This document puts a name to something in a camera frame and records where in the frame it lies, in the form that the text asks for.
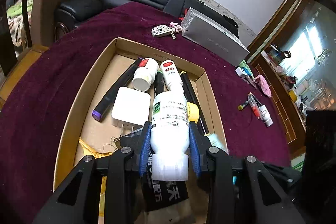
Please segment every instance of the purple rug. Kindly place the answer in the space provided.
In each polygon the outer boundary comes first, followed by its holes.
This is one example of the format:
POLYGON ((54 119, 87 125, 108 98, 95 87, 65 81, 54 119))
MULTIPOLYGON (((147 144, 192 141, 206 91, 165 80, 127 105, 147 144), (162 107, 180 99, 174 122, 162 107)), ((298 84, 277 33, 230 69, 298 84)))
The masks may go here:
POLYGON ((71 104, 104 48, 122 36, 177 55, 206 69, 231 155, 254 155, 276 165, 290 163, 288 146, 271 99, 240 79, 235 68, 181 34, 154 38, 151 29, 179 19, 152 7, 128 3, 90 19, 34 63, 0 114, 0 222, 31 223, 52 194, 58 143, 71 104), (253 92, 271 114, 266 128, 250 107, 237 106, 253 92))

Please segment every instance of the yellow container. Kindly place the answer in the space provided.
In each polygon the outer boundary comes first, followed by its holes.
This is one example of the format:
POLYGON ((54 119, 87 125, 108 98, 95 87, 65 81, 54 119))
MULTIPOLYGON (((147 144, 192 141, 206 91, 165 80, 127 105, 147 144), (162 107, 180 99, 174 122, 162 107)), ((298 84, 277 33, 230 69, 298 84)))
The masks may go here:
POLYGON ((297 100, 297 96, 296 96, 294 90, 290 90, 290 91, 288 92, 288 95, 290 96, 290 98, 291 98, 291 100, 292 100, 293 102, 296 102, 296 100, 297 100))

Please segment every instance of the silver box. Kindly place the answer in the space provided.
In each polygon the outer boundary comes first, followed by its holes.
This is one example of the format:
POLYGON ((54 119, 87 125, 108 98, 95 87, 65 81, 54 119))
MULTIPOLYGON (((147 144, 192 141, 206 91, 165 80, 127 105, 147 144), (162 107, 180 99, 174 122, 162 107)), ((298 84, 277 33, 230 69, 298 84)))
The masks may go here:
POLYGON ((212 51, 235 67, 249 54, 234 34, 193 8, 188 10, 181 26, 183 37, 212 51))

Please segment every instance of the black leather sofa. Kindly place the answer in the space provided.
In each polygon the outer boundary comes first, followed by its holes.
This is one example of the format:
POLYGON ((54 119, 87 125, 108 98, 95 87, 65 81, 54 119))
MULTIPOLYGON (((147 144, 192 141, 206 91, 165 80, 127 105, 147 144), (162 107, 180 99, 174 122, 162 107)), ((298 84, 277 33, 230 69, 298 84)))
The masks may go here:
POLYGON ((92 16, 131 1, 152 6, 176 17, 184 17, 187 8, 194 8, 238 37, 238 25, 233 19, 219 14, 199 0, 69 0, 62 2, 54 12, 55 39, 58 40, 92 16))

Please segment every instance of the yellow paper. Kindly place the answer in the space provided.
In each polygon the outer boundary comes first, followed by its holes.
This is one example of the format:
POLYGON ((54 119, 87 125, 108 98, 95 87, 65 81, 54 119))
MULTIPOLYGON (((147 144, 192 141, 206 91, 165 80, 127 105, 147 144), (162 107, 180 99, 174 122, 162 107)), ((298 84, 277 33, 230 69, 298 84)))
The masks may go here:
MULTIPOLYGON (((112 155, 112 152, 98 153, 96 150, 88 146, 82 138, 79 138, 79 144, 83 148, 84 155, 92 155, 94 158, 102 158, 112 155)), ((99 200, 99 216, 104 216, 105 209, 105 189, 106 189, 106 177, 103 177, 100 188, 100 200, 99 200)))

